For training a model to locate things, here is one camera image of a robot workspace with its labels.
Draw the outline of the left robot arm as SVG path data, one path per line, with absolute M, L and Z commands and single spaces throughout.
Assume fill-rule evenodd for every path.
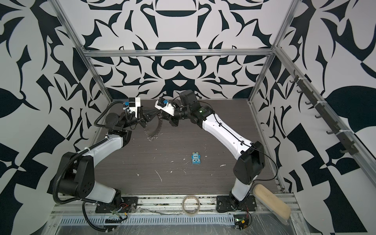
M 56 204 L 82 201 L 84 204 L 103 203 L 115 209 L 120 207 L 121 191 L 97 182 L 95 167 L 130 142 L 130 126 L 140 124 L 147 127 L 154 118 L 162 122 L 163 114 L 160 110 L 143 110 L 142 107 L 132 113 L 124 110 L 121 115 L 110 113 L 109 110 L 110 107 L 107 107 L 94 122 L 96 127 L 108 130 L 103 140 L 79 152 L 63 155 L 52 186 L 52 197 Z

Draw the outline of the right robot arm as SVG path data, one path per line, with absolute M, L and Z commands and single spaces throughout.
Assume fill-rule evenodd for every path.
M 189 119 L 193 124 L 213 135 L 234 156 L 236 164 L 233 173 L 235 184 L 230 198 L 235 205 L 243 203 L 251 191 L 251 187 L 265 167 L 265 153 L 260 142 L 251 142 L 228 126 L 214 111 L 212 106 L 199 101 L 192 90 L 183 91 L 180 95 L 181 105 L 159 98 L 155 108 L 160 110 L 162 118 L 171 125 L 178 125 L 179 120 Z

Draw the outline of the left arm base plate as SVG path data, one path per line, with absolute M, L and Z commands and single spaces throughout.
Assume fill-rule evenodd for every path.
M 134 211 L 138 207 L 138 197 L 136 196 L 126 196 L 115 198 L 111 203 L 97 203 L 95 213 L 111 213 L 116 210 L 118 213 L 128 213 Z

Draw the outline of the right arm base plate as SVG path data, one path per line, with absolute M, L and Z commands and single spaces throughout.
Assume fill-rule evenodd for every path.
M 254 196 L 247 196 L 242 201 L 237 201 L 233 196 L 219 195 L 216 197 L 216 211 L 219 213 L 234 211 L 256 211 L 257 203 Z

